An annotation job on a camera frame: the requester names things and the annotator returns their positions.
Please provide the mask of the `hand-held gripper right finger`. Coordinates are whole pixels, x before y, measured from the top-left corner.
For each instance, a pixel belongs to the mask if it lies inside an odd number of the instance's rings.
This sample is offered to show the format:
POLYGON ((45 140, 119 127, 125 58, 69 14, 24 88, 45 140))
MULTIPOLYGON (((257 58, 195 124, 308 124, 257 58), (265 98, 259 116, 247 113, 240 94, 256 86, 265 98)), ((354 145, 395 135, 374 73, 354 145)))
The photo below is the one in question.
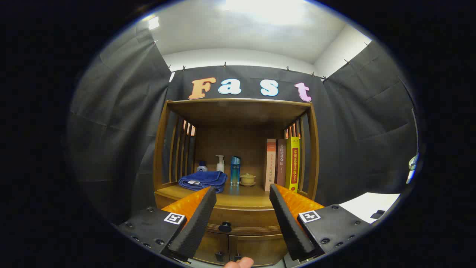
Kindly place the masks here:
POLYGON ((277 184, 271 185, 269 199, 293 261, 333 254, 372 227, 341 205, 324 207, 277 184))

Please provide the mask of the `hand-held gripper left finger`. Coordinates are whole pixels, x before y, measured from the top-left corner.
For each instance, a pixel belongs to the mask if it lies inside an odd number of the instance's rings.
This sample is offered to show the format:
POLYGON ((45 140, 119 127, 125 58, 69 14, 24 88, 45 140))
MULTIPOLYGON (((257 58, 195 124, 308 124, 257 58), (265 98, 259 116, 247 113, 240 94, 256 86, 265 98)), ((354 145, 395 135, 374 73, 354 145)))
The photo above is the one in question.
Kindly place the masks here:
POLYGON ((155 255, 187 262, 196 254, 215 204, 216 190, 209 186, 162 209, 140 210, 115 228, 155 255))

